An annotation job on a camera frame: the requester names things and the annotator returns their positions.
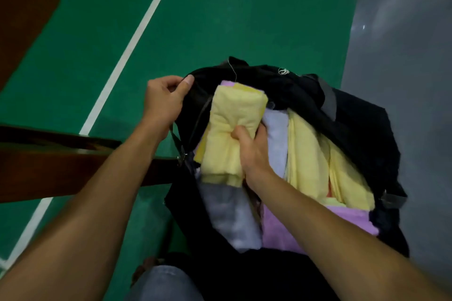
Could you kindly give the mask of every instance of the hand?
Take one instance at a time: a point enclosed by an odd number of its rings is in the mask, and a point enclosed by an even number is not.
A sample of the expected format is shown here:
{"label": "hand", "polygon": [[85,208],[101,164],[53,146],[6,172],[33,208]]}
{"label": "hand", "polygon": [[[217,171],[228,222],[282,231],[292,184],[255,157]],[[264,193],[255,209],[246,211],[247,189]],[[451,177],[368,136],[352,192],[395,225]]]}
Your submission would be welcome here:
{"label": "hand", "polygon": [[240,143],[240,163],[245,172],[246,183],[256,191],[256,185],[263,176],[267,173],[274,174],[268,162],[267,128],[259,124],[256,136],[252,139],[248,130],[238,125],[231,136]]}
{"label": "hand", "polygon": [[141,122],[155,127],[161,140],[166,138],[171,124],[179,116],[182,101],[194,80],[193,75],[185,79],[170,75],[148,81]]}

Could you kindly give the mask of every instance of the gray wall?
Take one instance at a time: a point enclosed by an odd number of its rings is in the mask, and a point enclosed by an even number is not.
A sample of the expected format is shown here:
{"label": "gray wall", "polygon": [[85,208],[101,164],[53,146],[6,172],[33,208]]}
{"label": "gray wall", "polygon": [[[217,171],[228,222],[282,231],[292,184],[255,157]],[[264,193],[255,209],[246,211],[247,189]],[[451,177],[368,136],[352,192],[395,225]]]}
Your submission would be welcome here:
{"label": "gray wall", "polygon": [[358,0],[342,89],[386,108],[412,259],[452,290],[452,0]]}

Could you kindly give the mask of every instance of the green floor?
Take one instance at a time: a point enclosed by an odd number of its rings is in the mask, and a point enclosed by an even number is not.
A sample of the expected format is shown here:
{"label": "green floor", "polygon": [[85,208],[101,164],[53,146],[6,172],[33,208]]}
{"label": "green floor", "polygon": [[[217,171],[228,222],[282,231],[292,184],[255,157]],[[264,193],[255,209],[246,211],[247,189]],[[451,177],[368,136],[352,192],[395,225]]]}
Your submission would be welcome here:
{"label": "green floor", "polygon": [[[0,94],[0,121],[78,133],[152,0],[61,0]],[[229,55],[339,87],[356,0],[162,0],[90,135],[125,139],[142,111],[148,79],[186,75]],[[166,139],[159,155],[175,155]],[[168,186],[136,200],[106,300],[122,299],[130,276],[156,254],[171,217]],[[55,198],[38,231],[68,198]],[[0,205],[0,258],[7,259],[39,200]]]}

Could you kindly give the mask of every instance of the black backpack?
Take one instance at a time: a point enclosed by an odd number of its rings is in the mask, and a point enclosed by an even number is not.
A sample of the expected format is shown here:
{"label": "black backpack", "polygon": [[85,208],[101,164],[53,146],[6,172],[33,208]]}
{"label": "black backpack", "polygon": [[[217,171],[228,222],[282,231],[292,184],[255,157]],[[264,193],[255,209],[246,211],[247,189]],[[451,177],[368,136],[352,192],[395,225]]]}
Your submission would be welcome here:
{"label": "black backpack", "polygon": [[190,74],[195,82],[176,120],[180,139],[173,134],[181,167],[165,204],[187,238],[197,262],[191,277],[205,300],[337,298],[308,256],[271,249],[238,253],[213,229],[197,189],[194,176],[199,164],[193,161],[192,151],[207,127],[213,94],[223,80],[263,90],[268,106],[292,109],[336,144],[374,194],[376,207],[370,221],[380,230],[378,238],[409,256],[399,229],[399,208],[407,198],[397,181],[400,153],[383,108],[331,88],[314,74],[297,76],[279,67],[250,67],[233,57]]}

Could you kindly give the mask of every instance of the forearm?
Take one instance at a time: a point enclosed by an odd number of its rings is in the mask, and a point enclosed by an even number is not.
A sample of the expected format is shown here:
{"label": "forearm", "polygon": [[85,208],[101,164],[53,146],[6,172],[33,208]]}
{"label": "forearm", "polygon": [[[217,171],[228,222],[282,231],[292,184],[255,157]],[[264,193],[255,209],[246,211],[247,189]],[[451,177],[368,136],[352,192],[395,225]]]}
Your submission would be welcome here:
{"label": "forearm", "polygon": [[307,252],[341,300],[449,299],[410,262],[273,173],[254,189]]}
{"label": "forearm", "polygon": [[140,124],[0,281],[8,300],[101,299],[158,145]]}

